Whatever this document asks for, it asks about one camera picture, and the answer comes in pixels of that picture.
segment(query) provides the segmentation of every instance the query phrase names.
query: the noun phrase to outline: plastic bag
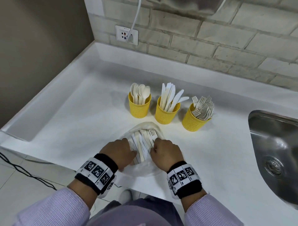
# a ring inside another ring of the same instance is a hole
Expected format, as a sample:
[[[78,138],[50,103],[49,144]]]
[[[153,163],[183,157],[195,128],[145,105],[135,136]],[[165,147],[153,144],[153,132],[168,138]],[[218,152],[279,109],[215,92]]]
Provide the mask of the plastic bag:
[[[165,139],[164,135],[163,135],[162,131],[160,130],[160,128],[158,127],[158,125],[156,125],[153,122],[143,122],[143,123],[136,125],[131,130],[126,132],[120,139],[127,138],[128,140],[130,140],[131,135],[134,132],[137,132],[141,129],[154,129],[157,133],[157,136],[160,139],[162,139],[162,140]],[[141,162],[139,164],[128,165],[127,167],[124,168],[122,173],[133,176],[133,177],[149,177],[149,176],[157,175],[161,172],[162,172],[162,170],[159,169],[155,165],[155,163],[152,161],[152,159],[148,158],[144,162]]]

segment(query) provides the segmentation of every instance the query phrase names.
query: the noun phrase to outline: shoe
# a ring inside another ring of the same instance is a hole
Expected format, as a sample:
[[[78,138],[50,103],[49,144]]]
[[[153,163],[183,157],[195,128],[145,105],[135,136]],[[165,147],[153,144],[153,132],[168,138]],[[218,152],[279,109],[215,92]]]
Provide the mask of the shoe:
[[[124,190],[124,191],[120,194],[120,196],[119,196],[119,202],[120,202],[121,204],[130,202],[130,201],[132,201],[132,200],[133,200],[132,192],[131,192],[131,190],[129,190],[129,189]]]

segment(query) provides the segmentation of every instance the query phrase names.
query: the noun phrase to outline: water heater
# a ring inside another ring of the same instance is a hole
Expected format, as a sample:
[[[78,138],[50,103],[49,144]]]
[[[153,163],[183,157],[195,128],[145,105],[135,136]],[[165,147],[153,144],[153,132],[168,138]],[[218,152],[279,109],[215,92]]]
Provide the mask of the water heater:
[[[147,0],[154,6],[170,8],[183,13],[199,13],[213,15],[226,0]]]

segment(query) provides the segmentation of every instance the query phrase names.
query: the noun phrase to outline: sink drain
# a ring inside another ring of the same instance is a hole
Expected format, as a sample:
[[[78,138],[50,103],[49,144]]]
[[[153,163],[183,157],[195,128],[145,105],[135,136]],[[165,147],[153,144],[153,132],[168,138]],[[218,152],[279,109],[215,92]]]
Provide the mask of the sink drain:
[[[268,172],[272,173],[273,175],[279,176],[282,173],[280,164],[273,160],[267,159],[265,162],[265,168]]]

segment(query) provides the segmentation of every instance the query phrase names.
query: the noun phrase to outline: countertop backsplash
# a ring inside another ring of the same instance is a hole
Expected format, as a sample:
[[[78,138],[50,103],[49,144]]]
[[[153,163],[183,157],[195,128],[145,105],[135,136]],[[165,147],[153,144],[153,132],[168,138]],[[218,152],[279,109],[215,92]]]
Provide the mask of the countertop backsplash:
[[[143,0],[138,46],[115,35],[115,25],[131,27],[137,0],[85,2],[96,2],[87,11],[97,42],[298,91],[296,0],[227,0],[208,17],[161,11]]]

